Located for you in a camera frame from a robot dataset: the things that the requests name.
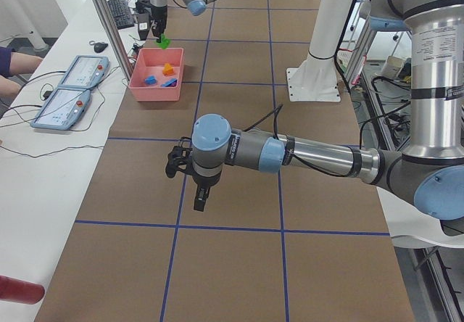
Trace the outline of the person forearm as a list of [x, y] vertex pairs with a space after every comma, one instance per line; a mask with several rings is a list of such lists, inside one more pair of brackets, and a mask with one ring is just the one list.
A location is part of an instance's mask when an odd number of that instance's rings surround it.
[[34, 73], [42, 61], [42, 57], [19, 53], [13, 48], [2, 46], [1, 97], [15, 98], [19, 94], [21, 86], [9, 78], [14, 75]]

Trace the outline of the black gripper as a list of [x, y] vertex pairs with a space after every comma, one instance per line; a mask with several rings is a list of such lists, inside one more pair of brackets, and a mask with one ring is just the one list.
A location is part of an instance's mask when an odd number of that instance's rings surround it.
[[203, 212], [205, 205], [207, 203], [207, 199], [210, 194], [210, 188], [216, 185], [221, 177], [221, 172], [210, 176], [202, 176], [197, 172], [194, 172], [192, 178], [196, 184], [196, 194], [194, 198], [194, 210]]
[[167, 5], [162, 7], [151, 5], [151, 13], [153, 18], [152, 34], [157, 40], [162, 40], [167, 25]]

